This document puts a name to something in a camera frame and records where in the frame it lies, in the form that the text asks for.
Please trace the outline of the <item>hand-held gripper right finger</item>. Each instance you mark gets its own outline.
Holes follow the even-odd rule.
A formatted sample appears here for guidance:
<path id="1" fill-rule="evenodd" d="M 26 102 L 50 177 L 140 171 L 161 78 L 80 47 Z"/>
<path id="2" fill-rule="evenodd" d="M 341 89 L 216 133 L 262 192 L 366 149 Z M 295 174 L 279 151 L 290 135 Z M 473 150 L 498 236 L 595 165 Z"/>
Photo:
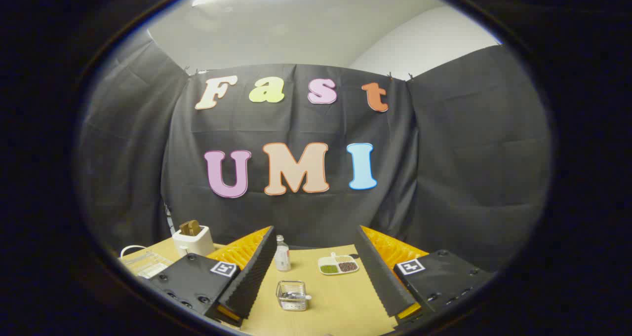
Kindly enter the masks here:
<path id="1" fill-rule="evenodd" d="M 367 226 L 357 228 L 354 246 L 400 328 L 450 313 L 496 277 L 446 249 L 427 253 Z"/>

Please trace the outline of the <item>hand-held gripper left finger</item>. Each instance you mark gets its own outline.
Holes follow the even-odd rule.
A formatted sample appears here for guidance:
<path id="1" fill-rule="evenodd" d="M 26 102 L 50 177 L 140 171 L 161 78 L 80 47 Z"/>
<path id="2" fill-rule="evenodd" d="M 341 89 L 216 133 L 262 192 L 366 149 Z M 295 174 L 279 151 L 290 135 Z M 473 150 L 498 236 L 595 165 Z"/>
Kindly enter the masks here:
<path id="1" fill-rule="evenodd" d="M 207 256 L 187 253 L 153 277 L 140 280 L 173 303 L 241 327 L 276 250 L 275 228 L 267 226 Z"/>

